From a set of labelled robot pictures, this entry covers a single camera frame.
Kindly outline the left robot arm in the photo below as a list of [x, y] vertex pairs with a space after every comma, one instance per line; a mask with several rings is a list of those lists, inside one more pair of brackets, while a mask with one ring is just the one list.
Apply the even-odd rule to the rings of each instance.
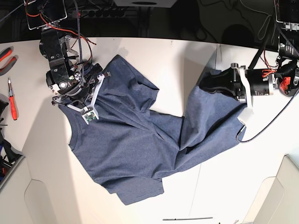
[[[199, 87], [209, 93], [221, 93], [240, 102], [252, 96], [272, 95], [274, 90], [286, 97], [299, 93], [299, 2], [274, 1], [273, 22], [268, 25], [262, 45], [249, 67], [231, 64], [215, 75], [206, 75]], [[278, 32], [278, 56], [275, 66], [266, 60], [266, 43]]]

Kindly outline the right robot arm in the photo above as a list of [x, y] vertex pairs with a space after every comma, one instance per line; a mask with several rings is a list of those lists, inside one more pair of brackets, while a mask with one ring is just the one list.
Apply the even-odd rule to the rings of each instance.
[[93, 55], [83, 58], [82, 41], [92, 42], [81, 33], [81, 13], [75, 0], [73, 5], [77, 27], [63, 28], [60, 22], [68, 17], [63, 0], [24, 1], [28, 28], [41, 31], [39, 49], [49, 62], [46, 83], [54, 95], [52, 104], [81, 109], [96, 95], [102, 67], [92, 64]]

